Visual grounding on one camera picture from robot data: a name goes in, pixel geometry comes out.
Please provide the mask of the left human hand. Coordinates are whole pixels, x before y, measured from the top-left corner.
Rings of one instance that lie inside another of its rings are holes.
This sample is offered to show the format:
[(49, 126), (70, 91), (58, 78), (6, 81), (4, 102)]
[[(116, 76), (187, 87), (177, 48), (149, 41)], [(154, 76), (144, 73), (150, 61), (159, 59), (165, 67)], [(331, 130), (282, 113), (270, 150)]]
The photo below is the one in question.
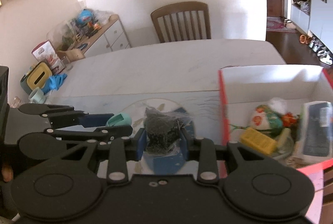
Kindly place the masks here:
[(2, 178), (4, 182), (10, 182), (11, 180), (13, 180), (14, 178), (14, 172), (11, 166), (9, 166), (8, 164), (2, 164)]

